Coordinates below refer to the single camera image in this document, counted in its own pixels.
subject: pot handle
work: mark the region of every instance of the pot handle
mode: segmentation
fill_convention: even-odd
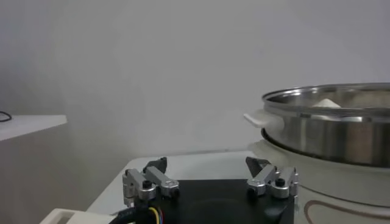
[[[285,126],[282,117],[268,113],[263,109],[257,110],[250,114],[244,114],[244,118],[256,128],[282,130]]]

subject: black cable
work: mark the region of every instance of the black cable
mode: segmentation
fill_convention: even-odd
[[[109,224],[128,224],[135,222],[136,210],[135,208],[128,208],[118,212],[118,215]]]
[[[5,119],[0,119],[0,122],[6,122],[6,121],[11,121],[12,120],[11,114],[8,114],[8,113],[6,113],[4,111],[0,111],[0,114],[3,114],[3,115],[5,115],[7,117]]]

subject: white table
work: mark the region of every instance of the white table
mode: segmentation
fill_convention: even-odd
[[[251,151],[204,153],[167,156],[166,175],[175,180],[245,179],[250,178],[245,158],[255,155]],[[131,160],[88,208],[88,212],[112,214],[126,208],[123,204],[122,174],[126,169],[142,168],[159,157]]]

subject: stainless steel pot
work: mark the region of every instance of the stainless steel pot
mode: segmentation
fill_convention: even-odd
[[[390,167],[390,83],[284,89],[263,101],[263,110],[244,117],[274,144],[340,163]]]

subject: pot rim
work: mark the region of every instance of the pot rim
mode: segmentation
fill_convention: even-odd
[[[353,89],[364,91],[387,90],[390,94],[390,83],[346,83],[304,86],[289,89],[281,89],[263,95],[264,109],[280,116],[293,116],[326,121],[346,122],[390,122],[390,108],[367,107],[367,108],[330,108],[295,106],[286,103],[274,102],[270,99],[282,94],[292,95],[309,91],[335,91],[337,89]]]

